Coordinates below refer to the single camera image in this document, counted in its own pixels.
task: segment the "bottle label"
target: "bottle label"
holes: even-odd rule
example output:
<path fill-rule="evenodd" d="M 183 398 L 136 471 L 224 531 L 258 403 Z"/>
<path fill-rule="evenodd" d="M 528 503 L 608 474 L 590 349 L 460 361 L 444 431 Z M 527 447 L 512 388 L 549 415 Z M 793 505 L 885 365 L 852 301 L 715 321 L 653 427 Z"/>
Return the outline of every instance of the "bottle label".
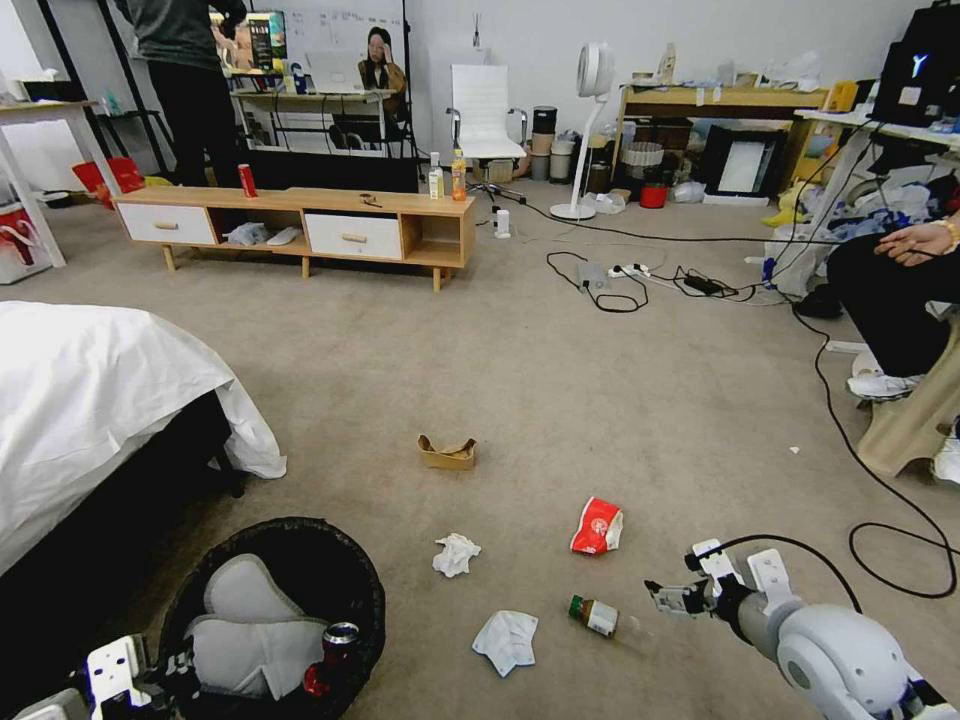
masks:
<path fill-rule="evenodd" d="M 587 627 L 604 637 L 612 637 L 617 628 L 617 609 L 602 602 L 593 601 L 590 608 L 590 617 L 587 618 Z"/>

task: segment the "white chair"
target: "white chair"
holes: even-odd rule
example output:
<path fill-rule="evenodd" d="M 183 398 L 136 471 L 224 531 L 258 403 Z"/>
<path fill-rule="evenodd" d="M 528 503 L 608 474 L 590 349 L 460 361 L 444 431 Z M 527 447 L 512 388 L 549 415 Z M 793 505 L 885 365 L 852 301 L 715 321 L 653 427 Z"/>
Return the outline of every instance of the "white chair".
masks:
<path fill-rule="evenodd" d="M 447 114 L 453 116 L 453 146 L 463 151 L 464 158 L 479 160 L 481 167 L 491 160 L 526 157 L 522 145 L 507 135 L 507 115 L 520 114 L 521 143 L 527 138 L 527 113 L 507 104 L 506 65 L 452 65 L 453 107 Z M 481 182 L 470 188 L 493 195 L 523 197 L 491 182 Z"/>

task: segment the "bracelet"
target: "bracelet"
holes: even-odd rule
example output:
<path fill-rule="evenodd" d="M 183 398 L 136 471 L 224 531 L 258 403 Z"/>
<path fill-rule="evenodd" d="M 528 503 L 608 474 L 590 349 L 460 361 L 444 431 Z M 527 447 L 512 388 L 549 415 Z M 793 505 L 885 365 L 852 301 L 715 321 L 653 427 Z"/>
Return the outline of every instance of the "bracelet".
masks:
<path fill-rule="evenodd" d="M 960 228 L 954 225 L 949 220 L 936 220 L 934 225 L 942 225 L 950 233 L 950 247 L 943 251 L 943 255 L 949 255 L 954 250 L 957 249 L 957 246 L 960 245 Z"/>

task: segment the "hand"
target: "hand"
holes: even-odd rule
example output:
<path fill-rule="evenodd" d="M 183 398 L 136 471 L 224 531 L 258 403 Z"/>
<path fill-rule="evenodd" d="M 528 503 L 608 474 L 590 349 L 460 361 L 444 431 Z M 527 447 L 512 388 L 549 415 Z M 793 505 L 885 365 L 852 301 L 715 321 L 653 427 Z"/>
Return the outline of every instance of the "hand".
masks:
<path fill-rule="evenodd" d="M 930 255 L 943 255 L 953 245 L 950 230 L 943 225 L 924 223 L 897 230 L 881 239 L 874 248 L 877 255 L 888 255 L 904 267 L 914 267 L 931 260 Z M 910 252 L 921 250 L 929 255 Z"/>

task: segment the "standing fan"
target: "standing fan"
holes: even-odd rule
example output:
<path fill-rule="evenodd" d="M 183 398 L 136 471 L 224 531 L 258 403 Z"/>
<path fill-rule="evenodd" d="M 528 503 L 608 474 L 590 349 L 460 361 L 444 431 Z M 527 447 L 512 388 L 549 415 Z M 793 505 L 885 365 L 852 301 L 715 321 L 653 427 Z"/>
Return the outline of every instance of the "standing fan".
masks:
<path fill-rule="evenodd" d="M 580 181 L 583 179 L 583 162 L 587 157 L 590 130 L 597 115 L 607 104 L 607 93 L 613 83 L 613 50 L 606 43 L 589 43 L 580 48 L 580 66 L 577 68 L 577 94 L 593 97 L 595 104 L 583 128 L 580 141 L 580 157 L 577 158 L 577 174 L 573 181 L 570 203 L 561 203 L 550 208 L 550 214 L 567 220 L 586 220 L 597 214 L 593 208 L 584 207 L 579 200 Z"/>

